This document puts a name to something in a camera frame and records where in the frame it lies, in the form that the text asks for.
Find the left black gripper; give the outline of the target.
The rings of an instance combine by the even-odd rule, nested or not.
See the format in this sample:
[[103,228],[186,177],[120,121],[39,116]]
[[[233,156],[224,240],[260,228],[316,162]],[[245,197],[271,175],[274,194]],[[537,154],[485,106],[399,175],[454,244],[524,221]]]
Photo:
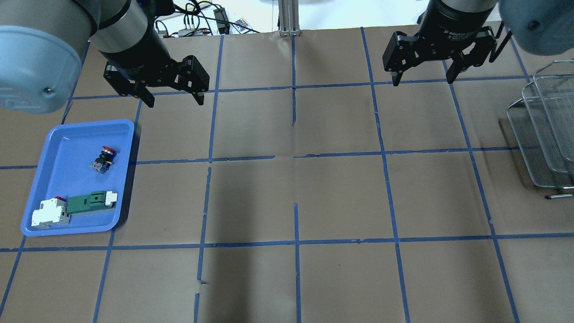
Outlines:
[[103,78],[120,96],[133,96],[154,108],[155,98],[146,86],[170,87],[191,94],[198,105],[204,104],[209,74],[193,55],[174,61],[156,31],[145,31],[125,51],[101,53],[107,59]]

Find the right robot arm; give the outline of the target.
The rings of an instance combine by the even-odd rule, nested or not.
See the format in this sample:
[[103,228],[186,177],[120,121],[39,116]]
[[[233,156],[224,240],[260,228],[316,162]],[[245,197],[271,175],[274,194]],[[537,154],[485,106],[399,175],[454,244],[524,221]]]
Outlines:
[[571,0],[431,0],[418,33],[395,31],[382,56],[394,86],[405,71],[427,61],[451,60],[453,83],[470,67],[493,62],[511,38],[530,54],[554,56],[573,47]]

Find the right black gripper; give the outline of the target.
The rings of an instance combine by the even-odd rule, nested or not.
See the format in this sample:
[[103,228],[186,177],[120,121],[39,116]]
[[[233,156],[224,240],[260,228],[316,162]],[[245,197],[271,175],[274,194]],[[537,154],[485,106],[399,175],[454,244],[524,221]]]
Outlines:
[[431,0],[420,17],[417,35],[395,31],[382,55],[384,70],[397,87],[403,73],[425,61],[451,58],[449,84],[469,67],[480,67],[496,46],[487,0]]

